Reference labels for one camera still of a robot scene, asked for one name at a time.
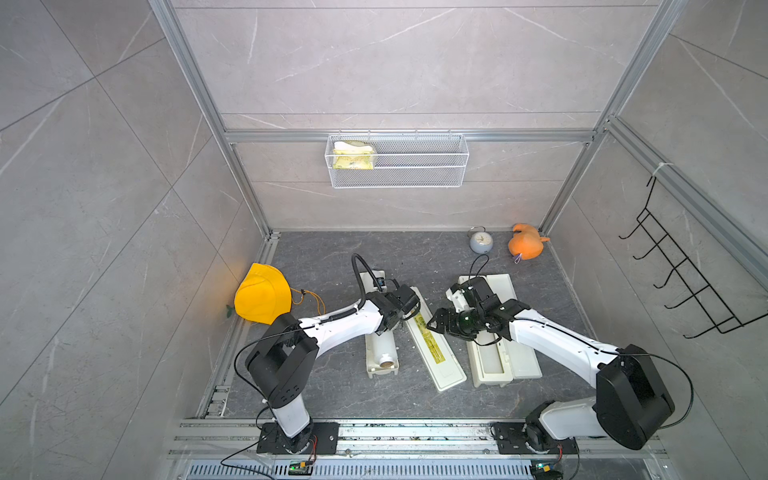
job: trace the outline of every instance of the vent grille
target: vent grille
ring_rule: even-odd
[[[312,480],[341,480],[348,478],[390,478],[392,480],[417,480],[440,478],[504,478],[528,480],[531,463],[528,460],[505,458],[484,459],[429,459],[429,460],[371,460],[371,459],[320,459],[310,475],[290,475],[290,460],[277,460],[267,469],[253,460],[237,461],[239,465],[255,470],[249,472],[232,467],[223,467],[216,461],[196,461],[187,480],[224,480],[235,478],[266,478],[259,472],[272,475],[275,479],[311,478]]]

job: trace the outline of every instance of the gray tile wall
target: gray tile wall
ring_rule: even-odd
[[[663,60],[664,53],[656,61]],[[768,319],[724,335],[712,331],[696,339],[683,337],[711,323],[693,301],[664,308],[688,294],[676,276],[663,289],[654,287],[670,271],[657,250],[643,260],[633,258],[653,246],[642,230],[627,240],[619,238],[637,225],[649,176],[622,146],[607,140],[557,222],[552,245],[601,340],[636,343],[669,355],[691,375],[697,392],[691,417],[660,432],[683,477],[764,478]],[[649,209],[739,318],[747,321],[768,311],[768,292],[659,184]],[[661,237],[658,230],[650,231]],[[682,259],[669,241],[663,245],[672,261]],[[684,276],[694,289],[703,286],[692,268]],[[728,317],[711,293],[700,298],[715,319]],[[686,383],[670,367],[660,370],[671,387],[677,418],[687,404]]]
[[[649,140],[758,240],[768,244],[768,8],[759,0],[690,0],[645,72],[622,118]],[[592,161],[552,233],[559,255],[598,337],[669,355],[696,386],[691,417],[660,432],[683,478],[765,478],[768,447],[768,319],[731,333],[711,326],[695,302],[673,309],[686,290],[641,230],[627,240],[643,208],[649,173],[613,140]],[[768,292],[661,185],[649,208],[680,248],[743,320],[768,311]],[[661,235],[651,229],[651,233]],[[665,250],[674,252],[668,241]],[[681,260],[673,253],[672,260]],[[695,270],[684,272],[703,286]],[[700,295],[715,319],[729,315]],[[687,391],[663,367],[677,415]]]
[[[232,125],[591,127],[656,8],[491,3],[180,2],[196,8],[177,14]]]
[[[278,230],[508,229],[539,224],[581,144],[470,144],[458,188],[333,189],[320,143],[238,144],[237,153]]]
[[[260,235],[145,0],[0,17],[0,477],[149,478]]]
[[[691,0],[623,118],[768,248],[768,2]]]
[[[592,128],[657,2],[177,0],[229,129]],[[539,224],[578,144],[471,144],[458,189],[334,190],[321,144],[240,144],[281,230]]]

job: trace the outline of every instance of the zip tie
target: zip tie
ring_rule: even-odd
[[[661,170],[661,168],[662,168],[664,165],[674,165],[674,164],[671,164],[671,163],[669,163],[669,162],[659,162],[659,166],[658,166],[658,167],[656,167],[656,170],[654,170],[654,172],[653,172],[652,174],[650,174],[650,175],[651,175],[652,177],[656,177],[656,173],[657,173],[659,170]]]

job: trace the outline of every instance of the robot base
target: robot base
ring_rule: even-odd
[[[526,422],[496,422],[491,426],[491,433],[493,439],[498,446],[498,452],[502,455],[530,455],[533,450],[529,445],[531,444],[531,438],[526,432],[528,425]],[[548,453],[551,448],[557,447],[557,445],[563,445],[564,454],[576,453],[576,442],[573,439],[557,440],[554,445],[549,449],[539,447],[544,453]]]
[[[299,435],[292,439],[283,435],[283,430],[276,423],[265,423],[261,426],[257,453],[273,453],[275,455],[299,454],[312,452],[312,440],[317,437],[317,455],[335,455],[336,444],[339,442],[339,424],[333,422],[313,422]]]

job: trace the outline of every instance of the sticker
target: sticker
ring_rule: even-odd
[[[429,352],[432,354],[432,358],[435,359],[435,363],[444,362],[445,357],[442,355],[440,348],[437,346],[437,342],[435,341],[435,337],[432,336],[432,332],[427,330],[427,325],[424,323],[424,317],[422,314],[417,313],[413,319],[416,321],[416,325],[419,326],[422,337],[424,337],[424,341],[426,342],[427,347],[429,347]]]

